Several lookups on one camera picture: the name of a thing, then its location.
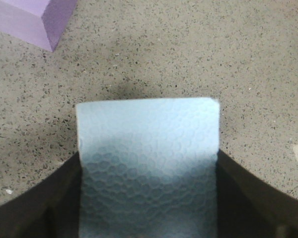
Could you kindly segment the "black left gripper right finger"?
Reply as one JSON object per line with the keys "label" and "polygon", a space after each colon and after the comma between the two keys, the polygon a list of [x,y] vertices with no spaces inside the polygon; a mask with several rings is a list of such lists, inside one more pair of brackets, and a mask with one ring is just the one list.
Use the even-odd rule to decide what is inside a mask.
{"label": "black left gripper right finger", "polygon": [[298,238],[298,199],[259,179],[222,150],[216,175],[220,238]]}

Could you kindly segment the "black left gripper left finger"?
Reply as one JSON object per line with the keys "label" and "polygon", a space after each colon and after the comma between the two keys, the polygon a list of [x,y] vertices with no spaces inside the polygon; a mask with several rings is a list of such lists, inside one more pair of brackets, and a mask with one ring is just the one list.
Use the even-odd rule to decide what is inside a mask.
{"label": "black left gripper left finger", "polygon": [[0,238],[76,238],[81,165],[75,153],[25,193],[0,206]]}

